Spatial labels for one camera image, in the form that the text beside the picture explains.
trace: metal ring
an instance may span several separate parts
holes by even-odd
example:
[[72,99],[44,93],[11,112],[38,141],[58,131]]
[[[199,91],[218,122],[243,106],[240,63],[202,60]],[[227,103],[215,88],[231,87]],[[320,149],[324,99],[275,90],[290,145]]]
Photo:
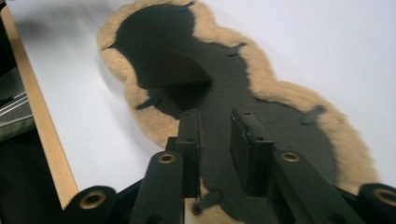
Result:
[[158,161],[160,163],[171,163],[171,162],[174,162],[175,160],[176,160],[176,157],[171,154],[163,154],[163,155],[161,155],[160,158],[158,158]]
[[[387,198],[385,195],[388,194],[394,199]],[[387,203],[390,206],[396,206],[396,192],[388,189],[375,189],[374,196],[381,202]]]
[[106,200],[106,195],[101,190],[94,190],[84,196],[84,198],[79,201],[79,206],[82,209],[93,209]]
[[293,162],[295,162],[295,161],[299,161],[300,160],[299,156],[297,156],[296,154],[291,153],[291,152],[284,152],[284,153],[282,153],[281,156],[282,156],[282,159],[285,160],[285,161],[293,161]]

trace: wooden edge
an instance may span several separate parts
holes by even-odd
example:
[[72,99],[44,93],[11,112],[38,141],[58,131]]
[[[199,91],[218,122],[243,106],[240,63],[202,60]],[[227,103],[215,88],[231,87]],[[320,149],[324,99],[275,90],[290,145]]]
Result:
[[26,55],[9,8],[4,7],[0,16],[3,19],[8,40],[21,74],[21,80],[29,98],[29,104],[35,119],[35,126],[37,127],[41,144],[44,148],[61,206],[65,208],[78,193],[76,181],[67,162],[67,158],[64,155],[64,149],[53,125],[50,112],[38,86],[35,73]]

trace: black fabric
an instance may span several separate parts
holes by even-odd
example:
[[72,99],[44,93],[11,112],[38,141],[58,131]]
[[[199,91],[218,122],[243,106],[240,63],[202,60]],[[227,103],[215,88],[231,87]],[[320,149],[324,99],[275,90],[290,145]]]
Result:
[[61,212],[37,131],[0,143],[2,223],[53,223]]
[[0,18],[0,76],[16,66],[11,46]]
[[185,86],[150,89],[150,102],[155,102],[159,110],[176,119],[185,110],[199,108],[201,174],[209,193],[221,192],[219,204],[231,217],[246,223],[271,223],[265,199],[246,197],[233,168],[229,151],[232,109],[245,108],[254,113],[273,136],[278,149],[303,153],[330,183],[336,179],[332,145],[316,123],[301,123],[304,115],[299,111],[254,98],[248,90],[244,60],[237,54],[230,55],[230,49],[222,45],[206,44],[192,37],[194,17],[183,8],[158,5],[137,11],[121,24],[112,48],[119,50],[133,67],[151,64],[150,70],[144,73],[136,71],[138,80],[146,78],[147,72],[152,73],[149,74],[151,78],[160,79],[163,75],[160,63],[148,61],[154,50],[162,53],[157,56],[163,57],[164,61],[167,53],[182,55],[204,69],[212,79],[210,84],[192,86],[186,83]]

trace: brass grommet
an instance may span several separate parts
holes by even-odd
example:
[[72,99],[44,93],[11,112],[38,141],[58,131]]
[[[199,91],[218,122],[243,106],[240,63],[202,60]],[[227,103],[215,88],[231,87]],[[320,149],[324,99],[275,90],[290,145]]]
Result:
[[282,153],[282,159],[285,161],[299,161],[300,157],[291,152],[284,152]]
[[79,206],[82,209],[93,209],[106,200],[106,195],[101,190],[94,190],[89,192],[84,198],[79,201]]
[[161,155],[160,158],[158,158],[158,161],[160,163],[171,163],[171,162],[174,162],[175,160],[176,160],[176,157],[171,154],[163,154],[163,155]]
[[390,206],[396,206],[396,192],[388,189],[375,189],[374,196],[381,202],[386,203]]

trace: white surface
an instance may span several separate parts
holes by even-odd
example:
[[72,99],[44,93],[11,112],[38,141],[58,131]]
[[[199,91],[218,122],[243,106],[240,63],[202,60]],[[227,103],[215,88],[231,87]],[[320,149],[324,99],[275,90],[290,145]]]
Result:
[[[219,24],[252,39],[276,76],[349,116],[396,186],[396,2],[205,0]],[[139,130],[95,37],[121,0],[9,1],[79,189],[124,189],[160,149]]]

